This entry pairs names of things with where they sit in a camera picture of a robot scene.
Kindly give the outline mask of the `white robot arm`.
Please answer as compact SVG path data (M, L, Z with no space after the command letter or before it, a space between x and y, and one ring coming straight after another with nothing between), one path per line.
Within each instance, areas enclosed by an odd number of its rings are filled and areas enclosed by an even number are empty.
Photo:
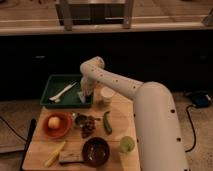
M190 171L175 103L170 90L158 82L141 82L104 69L97 56L80 65L84 95L97 82L133 101L133 114L142 171Z

